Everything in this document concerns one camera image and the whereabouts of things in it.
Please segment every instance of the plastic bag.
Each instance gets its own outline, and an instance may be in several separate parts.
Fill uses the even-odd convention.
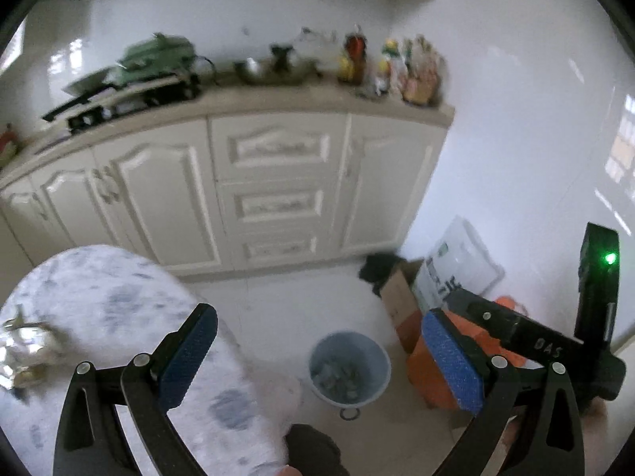
[[[482,295],[504,276],[472,225],[456,217],[421,265],[412,291],[423,313],[443,307],[447,295],[465,288]]]

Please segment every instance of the cardboard box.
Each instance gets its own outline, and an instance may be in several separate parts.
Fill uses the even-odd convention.
[[[421,310],[410,285],[417,277],[423,259],[398,263],[380,290],[383,305],[393,321],[404,351],[411,354],[421,336]]]

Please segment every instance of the aluminum foil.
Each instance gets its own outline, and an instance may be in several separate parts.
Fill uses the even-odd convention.
[[[46,368],[60,363],[63,355],[53,328],[45,322],[25,323],[18,307],[16,317],[0,327],[0,386],[15,390],[39,384]]]

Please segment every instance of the trash can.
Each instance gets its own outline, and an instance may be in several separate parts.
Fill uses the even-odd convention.
[[[354,421],[360,408],[378,399],[391,379],[391,359],[379,343],[355,331],[332,333],[320,340],[309,358],[309,381],[320,399],[340,408]]]

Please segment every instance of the cabinet door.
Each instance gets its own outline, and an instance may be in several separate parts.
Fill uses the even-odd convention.
[[[341,255],[401,246],[436,166],[446,131],[352,116],[334,220]]]
[[[90,150],[71,154],[31,174],[46,212],[61,225],[73,246],[107,244],[132,250],[112,206],[104,175]]]
[[[0,199],[9,226],[34,265],[72,248],[69,237],[48,213],[28,177],[5,188]]]
[[[337,173],[347,116],[271,113],[212,120],[219,181],[329,176]]]
[[[0,307],[9,298],[20,280],[31,271],[33,264],[27,258],[24,250],[4,217],[0,214]]]
[[[96,145],[135,250],[174,274],[230,270],[205,120]]]

